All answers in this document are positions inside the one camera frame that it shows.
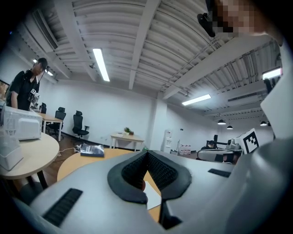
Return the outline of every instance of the white wall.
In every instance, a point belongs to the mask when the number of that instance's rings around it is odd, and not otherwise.
[[[180,144],[191,145],[191,150],[198,151],[217,134],[215,122],[172,104],[168,104],[167,129],[173,131],[171,149],[176,149],[180,140]]]
[[[232,125],[233,129],[228,130],[228,125]],[[252,128],[255,128],[256,137],[260,146],[273,140],[273,131],[271,127],[260,126],[259,118],[248,118],[231,120],[229,124],[219,125],[218,141],[227,142],[230,138],[238,137]]]
[[[129,127],[149,146],[148,130],[155,100],[130,91],[75,81],[53,85],[46,98],[47,113],[55,115],[65,108],[63,132],[74,135],[73,115],[81,111],[84,126],[89,126],[88,140],[110,145],[110,134]],[[133,149],[133,143],[118,141],[119,147]]]
[[[0,80],[10,84],[15,76],[21,72],[31,69],[32,67],[15,55],[9,48],[4,48],[0,53]],[[50,93],[52,83],[44,77],[40,83],[40,98],[38,104],[42,104],[43,100],[46,99],[47,94]]]

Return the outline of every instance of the wooden table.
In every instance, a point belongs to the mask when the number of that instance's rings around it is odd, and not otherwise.
[[[136,136],[136,135],[126,135],[126,134],[123,134],[123,136],[120,137],[117,134],[118,133],[114,133],[114,134],[111,135],[110,149],[112,148],[112,145],[113,145],[113,148],[115,148],[116,140],[123,140],[123,141],[131,141],[131,142],[134,142],[134,151],[136,151],[136,143],[137,142],[141,143],[141,147],[142,147],[142,143],[144,142],[144,140],[141,139],[141,138],[139,138],[138,136]]]
[[[15,195],[17,195],[18,192],[12,180],[27,177],[28,181],[32,182],[30,176],[36,173],[42,187],[45,189],[48,186],[42,170],[49,166],[57,157],[59,152],[58,142],[53,137],[41,133],[40,139],[20,141],[20,147],[23,159],[10,171],[0,167],[1,176],[7,179]]]
[[[64,161],[58,171],[57,181],[60,181],[65,176],[69,175],[71,172],[74,172],[76,169],[93,163],[97,161],[103,161],[110,158],[114,158],[123,154],[132,153],[132,151],[124,150],[124,149],[105,149],[105,157],[98,158],[98,157],[83,157],[80,153],[74,154],[70,156],[68,159]],[[155,182],[153,181],[150,173],[147,171],[144,177],[144,181],[148,181],[150,185],[156,190],[156,192],[161,195],[161,192],[157,188]],[[153,209],[148,210],[152,218],[158,222],[160,216],[160,208],[161,206],[154,207]]]
[[[62,120],[61,119],[57,119],[53,116],[47,115],[47,114],[43,114],[43,113],[38,113],[40,116],[42,116],[43,118],[43,133],[46,133],[46,122],[58,122],[60,123],[59,126],[59,135],[58,135],[58,141],[61,140],[61,128],[62,128]]]

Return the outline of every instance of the computer screen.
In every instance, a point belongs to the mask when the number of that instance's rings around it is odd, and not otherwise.
[[[6,96],[6,90],[8,89],[9,84],[0,80],[0,101],[6,101],[5,96]]]

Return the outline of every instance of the book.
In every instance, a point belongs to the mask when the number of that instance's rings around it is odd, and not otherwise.
[[[81,156],[104,157],[104,147],[102,145],[83,144],[81,147]]]

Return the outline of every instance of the office chair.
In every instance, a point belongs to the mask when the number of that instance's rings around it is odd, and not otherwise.
[[[47,105],[42,102],[42,105],[40,106],[41,113],[46,114],[47,112]]]
[[[77,134],[79,136],[78,141],[81,141],[82,136],[89,134],[89,132],[86,131],[86,129],[82,129],[82,119],[82,112],[76,111],[75,115],[73,115],[74,127],[72,131],[74,134]]]
[[[55,118],[64,120],[65,116],[66,116],[65,108],[59,107],[58,110],[55,113]],[[49,135],[50,136],[55,135],[55,136],[58,137],[58,134],[59,134],[58,131],[59,131],[60,123],[54,122],[54,123],[49,124],[48,127],[49,127],[49,129],[54,130],[53,133],[50,133],[50,131],[49,131]]]

